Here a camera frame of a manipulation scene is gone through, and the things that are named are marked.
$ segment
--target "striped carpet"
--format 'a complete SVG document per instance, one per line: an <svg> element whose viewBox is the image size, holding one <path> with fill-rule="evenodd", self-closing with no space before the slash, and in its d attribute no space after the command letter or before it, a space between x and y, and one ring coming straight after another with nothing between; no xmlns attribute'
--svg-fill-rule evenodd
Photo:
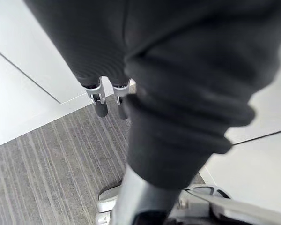
<svg viewBox="0 0 281 225"><path fill-rule="evenodd" d="M106 101L105 118L89 105L0 146L0 224L94 224L98 194L122 179L130 125Z"/></svg>

